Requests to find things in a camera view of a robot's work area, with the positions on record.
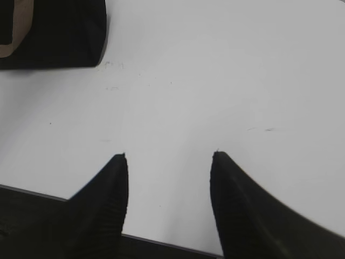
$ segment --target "black fabric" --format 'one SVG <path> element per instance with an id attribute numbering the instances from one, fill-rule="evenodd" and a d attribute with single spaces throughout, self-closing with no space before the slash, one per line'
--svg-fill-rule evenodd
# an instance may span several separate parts
<path id="1" fill-rule="evenodd" d="M 106 33 L 105 0 L 35 0 L 31 31 L 0 69 L 96 66 Z"/>
<path id="2" fill-rule="evenodd" d="M 117 155 L 57 212 L 0 242 L 1 258 L 117 258 L 127 202 L 127 162 Z"/>
<path id="3" fill-rule="evenodd" d="M 15 0 L 0 1 L 0 45 L 12 43 L 14 7 Z"/>
<path id="4" fill-rule="evenodd" d="M 0 241 L 62 207 L 64 202 L 0 186 Z"/>
<path id="5" fill-rule="evenodd" d="M 211 169 L 211 199 L 225 258 L 345 258 L 345 239 L 294 212 L 224 152 Z"/>

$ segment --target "white surface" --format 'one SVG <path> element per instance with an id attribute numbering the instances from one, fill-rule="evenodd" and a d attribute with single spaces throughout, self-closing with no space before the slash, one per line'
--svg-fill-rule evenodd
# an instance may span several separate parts
<path id="1" fill-rule="evenodd" d="M 69 198 L 129 160 L 125 233 L 221 253 L 209 198 L 224 150 L 345 235 L 345 4 L 118 0 L 94 69 L 0 73 L 0 183 Z"/>

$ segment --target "black bag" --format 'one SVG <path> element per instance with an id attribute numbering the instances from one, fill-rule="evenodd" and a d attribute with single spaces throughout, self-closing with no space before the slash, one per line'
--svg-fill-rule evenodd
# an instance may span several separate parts
<path id="1" fill-rule="evenodd" d="M 15 47 L 15 5 L 29 1 L 1 0 L 0 46 Z M 0 58 L 0 69 L 96 66 L 106 33 L 105 0 L 34 0 L 31 30 L 10 56 Z"/>

